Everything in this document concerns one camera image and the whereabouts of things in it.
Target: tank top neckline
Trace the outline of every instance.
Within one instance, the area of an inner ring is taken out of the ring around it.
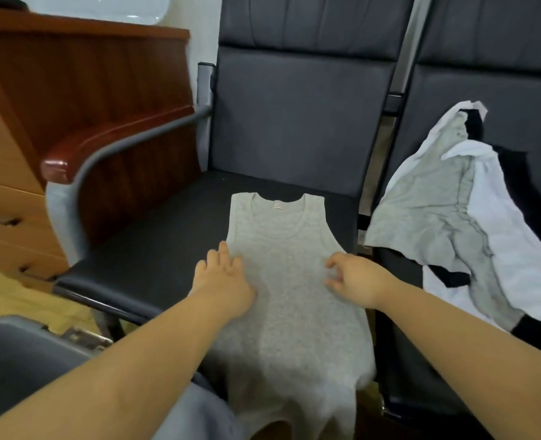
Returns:
[[[311,213],[311,208],[312,208],[311,199],[312,199],[312,197],[310,195],[308,195],[307,193],[305,193],[303,196],[301,196],[301,198],[299,198],[297,200],[294,200],[293,202],[280,201],[282,204],[285,204],[285,205],[291,205],[291,204],[296,204],[296,203],[303,202],[304,203],[304,210],[303,210],[303,213],[301,214],[301,218],[297,222],[297,225],[295,225],[292,229],[278,230],[278,231],[273,232],[273,231],[270,231],[268,229],[265,229],[262,225],[260,225],[260,222],[257,221],[256,218],[254,217],[254,210],[252,209],[252,202],[255,199],[258,199],[258,200],[261,200],[263,202],[267,202],[267,203],[270,203],[270,204],[274,204],[277,201],[276,200],[265,199],[262,196],[260,196],[260,194],[258,194],[258,193],[251,193],[251,196],[248,198],[248,202],[247,202],[248,205],[247,205],[247,209],[246,209],[246,215],[248,216],[248,221],[250,221],[250,224],[252,225],[252,228],[256,229],[256,231],[260,235],[269,237],[271,239],[289,239],[290,237],[293,237],[293,236],[297,235],[299,233],[299,231],[302,229],[302,227],[305,225],[305,223],[307,222],[307,218],[309,217],[309,214]]]

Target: gray plastic bin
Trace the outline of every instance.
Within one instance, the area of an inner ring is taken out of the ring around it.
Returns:
[[[0,415],[93,355],[41,323],[0,317]]]

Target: chair leg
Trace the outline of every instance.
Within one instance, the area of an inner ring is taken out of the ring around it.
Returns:
[[[118,317],[94,309],[91,310],[91,314],[99,327],[99,331],[106,338],[116,342],[126,335]]]

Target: hand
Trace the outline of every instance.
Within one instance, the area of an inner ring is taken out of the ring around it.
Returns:
[[[256,297],[244,277],[242,258],[231,258],[224,241],[219,243],[218,251],[208,251],[207,261],[201,260],[195,266],[191,294],[210,295],[208,299],[230,319],[245,314]]]
[[[326,286],[365,309],[379,309],[383,297],[403,283],[377,263],[346,253],[334,253],[326,267],[337,267],[336,279],[326,279]]]

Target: tank top armhole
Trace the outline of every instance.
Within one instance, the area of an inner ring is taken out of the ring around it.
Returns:
[[[318,213],[321,218],[320,226],[322,229],[321,231],[323,244],[332,253],[335,251],[343,251],[344,253],[346,253],[346,251],[342,248],[342,246],[332,233],[332,230],[330,230],[330,226],[327,224],[325,198],[323,196],[318,196],[318,198]]]
[[[237,195],[232,195],[230,201],[230,224],[228,225],[228,235],[226,236],[226,243],[231,244],[236,239],[236,213],[237,213]]]

